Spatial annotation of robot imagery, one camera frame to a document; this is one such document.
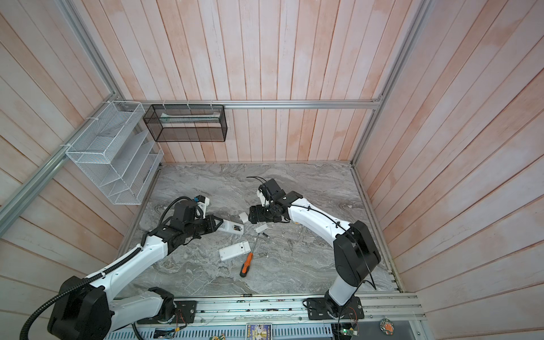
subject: white wire basket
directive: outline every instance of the white wire basket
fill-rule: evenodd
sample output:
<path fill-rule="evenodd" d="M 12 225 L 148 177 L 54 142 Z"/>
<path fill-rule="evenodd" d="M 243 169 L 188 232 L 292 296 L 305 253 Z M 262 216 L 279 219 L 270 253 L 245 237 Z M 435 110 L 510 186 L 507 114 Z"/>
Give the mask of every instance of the white wire basket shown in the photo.
<path fill-rule="evenodd" d="M 66 152 L 113 204 L 141 204 L 164 155 L 147 130 L 133 132 L 143 114 L 141 103 L 112 102 Z"/>

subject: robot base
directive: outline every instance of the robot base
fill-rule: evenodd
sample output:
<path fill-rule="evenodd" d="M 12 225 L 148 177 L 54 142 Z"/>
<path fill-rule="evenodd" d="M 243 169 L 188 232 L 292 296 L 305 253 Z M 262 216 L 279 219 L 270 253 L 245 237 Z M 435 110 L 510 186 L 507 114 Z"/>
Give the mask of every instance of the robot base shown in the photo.
<path fill-rule="evenodd" d="M 177 315 L 183 315 L 183 319 L 187 324 L 192 324 L 195 321 L 196 301 L 174 301 L 176 308 L 174 309 Z M 155 318 L 142 319 L 137 322 L 139 325 L 157 324 Z M 172 319 L 169 324 L 176 324 L 176 317 Z"/>
<path fill-rule="evenodd" d="M 329 308 L 327 307 L 326 298 L 309 298 L 304 300 L 306 303 L 306 309 L 308 309 L 308 319 L 310 320 L 329 320 L 338 319 L 338 314 L 331 315 Z M 340 319 L 364 319 L 363 308 L 361 306 L 361 299 L 356 296 L 352 296 L 351 299 L 343 307 L 340 307 L 342 315 Z"/>

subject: gray marble surface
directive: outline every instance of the gray marble surface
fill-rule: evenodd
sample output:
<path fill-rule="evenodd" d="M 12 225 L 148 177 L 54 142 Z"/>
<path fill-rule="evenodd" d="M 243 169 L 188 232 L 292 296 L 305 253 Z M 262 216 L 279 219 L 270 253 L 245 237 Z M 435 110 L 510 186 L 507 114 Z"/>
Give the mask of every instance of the gray marble surface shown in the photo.
<path fill-rule="evenodd" d="M 259 181 L 246 176 L 275 178 L 286 192 L 295 190 L 324 211 L 347 221 L 368 225 L 350 166 L 328 163 L 184 164 L 166 165 L 159 175 L 131 247 L 143 230 L 156 226 L 164 208 L 176 197 L 209 197 L 208 213 L 240 222 L 238 214 L 259 203 Z M 258 225 L 245 224 L 242 236 L 225 232 L 204 235 L 180 246 L 146 269 L 120 297 L 140 294 L 150 287 L 175 296 L 239 294 L 323 294 L 336 278 L 332 248 L 315 233 L 294 223 L 269 223 L 270 239 L 259 238 L 247 277 L 239 275 L 246 255 L 222 262 L 219 249 L 247 240 L 253 246 Z M 378 290 L 393 290 L 384 260 L 372 272 Z M 360 291 L 374 291 L 364 283 Z"/>

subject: screwdriver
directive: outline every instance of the screwdriver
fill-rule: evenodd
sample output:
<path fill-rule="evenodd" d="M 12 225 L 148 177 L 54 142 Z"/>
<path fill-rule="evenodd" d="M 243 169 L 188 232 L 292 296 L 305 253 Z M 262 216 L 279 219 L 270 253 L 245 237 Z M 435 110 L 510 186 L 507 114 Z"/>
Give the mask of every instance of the screwdriver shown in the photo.
<path fill-rule="evenodd" d="M 251 252 L 248 254 L 248 257 L 245 259 L 245 262 L 242 265 L 242 269 L 240 270 L 241 277 L 245 277 L 248 274 L 249 266 L 251 264 L 251 260 L 253 259 L 253 252 L 255 251 L 255 247 L 257 246 L 257 241 L 259 240 L 260 235 L 260 233 L 257 234 L 257 238 L 255 239 L 255 243 L 253 244 L 253 248 L 251 248 Z"/>

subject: wood paneling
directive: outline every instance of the wood paneling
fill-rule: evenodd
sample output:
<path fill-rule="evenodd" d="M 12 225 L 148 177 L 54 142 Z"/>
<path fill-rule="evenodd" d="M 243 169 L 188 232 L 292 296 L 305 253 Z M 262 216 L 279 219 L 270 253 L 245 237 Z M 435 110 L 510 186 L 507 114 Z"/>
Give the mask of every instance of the wood paneling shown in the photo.
<path fill-rule="evenodd" d="M 154 43 L 149 27 L 137 27 L 140 42 Z M 99 36 L 93 30 L 90 34 Z M 144 54 L 154 58 L 160 56 L 157 51 L 150 47 Z M 104 58 L 111 60 L 108 54 Z M 122 79 L 118 69 L 112 73 Z M 134 82 L 121 88 L 128 92 L 138 86 Z M 5 204 L 109 95 L 56 2 L 2 2 L 0 204 Z M 0 240 L 2 329 L 9 334 L 13 329 L 19 332 L 28 315 L 54 296 L 66 279 L 84 277 L 111 262 L 133 217 L 134 212 L 126 206 L 109 203 L 74 164 L 61 169 Z M 40 327 L 33 327 L 34 338 L 49 338 L 45 320 L 39 318 Z"/>
<path fill-rule="evenodd" d="M 541 337 L 542 15 L 437 2 L 356 165 L 437 339 Z"/>
<path fill-rule="evenodd" d="M 317 100 L 381 94 L 421 0 L 137 2 L 75 1 L 126 98 Z M 369 113 L 228 110 L 225 143 L 167 143 L 165 160 L 349 160 Z"/>

